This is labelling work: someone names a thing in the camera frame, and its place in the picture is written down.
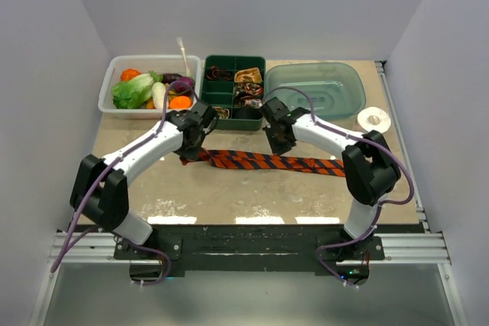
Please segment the orange navy striped tie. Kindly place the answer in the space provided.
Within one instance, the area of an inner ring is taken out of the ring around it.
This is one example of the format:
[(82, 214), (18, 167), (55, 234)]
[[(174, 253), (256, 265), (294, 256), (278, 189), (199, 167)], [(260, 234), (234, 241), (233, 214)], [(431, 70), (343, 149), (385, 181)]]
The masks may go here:
[(285, 157), (243, 150), (207, 150), (202, 148), (196, 159), (190, 160), (181, 157), (180, 162), (184, 166), (188, 163), (207, 162), (210, 166), (219, 169), (278, 169), (345, 178), (345, 169), (341, 160)]

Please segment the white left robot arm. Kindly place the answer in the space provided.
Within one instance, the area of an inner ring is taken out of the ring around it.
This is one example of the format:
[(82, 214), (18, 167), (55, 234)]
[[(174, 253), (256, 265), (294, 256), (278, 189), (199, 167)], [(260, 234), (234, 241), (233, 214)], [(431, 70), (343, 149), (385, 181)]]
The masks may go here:
[(129, 240), (141, 259), (153, 257), (158, 240), (151, 225), (130, 210), (128, 188), (169, 153), (196, 159), (218, 119), (213, 107), (198, 101), (189, 110), (167, 112), (149, 131), (113, 153), (84, 157), (70, 196), (75, 218), (84, 215), (103, 230)]

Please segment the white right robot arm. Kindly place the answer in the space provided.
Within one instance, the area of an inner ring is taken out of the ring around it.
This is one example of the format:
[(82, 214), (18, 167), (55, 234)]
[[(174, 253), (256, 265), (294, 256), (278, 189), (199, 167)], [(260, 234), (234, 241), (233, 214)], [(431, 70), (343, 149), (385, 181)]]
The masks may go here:
[(341, 156), (352, 203), (340, 244), (326, 247), (340, 247), (345, 257), (358, 259), (368, 249), (365, 238), (375, 230), (382, 200), (401, 176), (384, 136), (377, 131), (362, 134), (344, 129), (317, 118), (306, 108), (291, 111), (278, 98), (265, 102), (259, 111), (267, 122), (264, 131), (274, 154), (285, 154), (296, 142), (303, 142)]

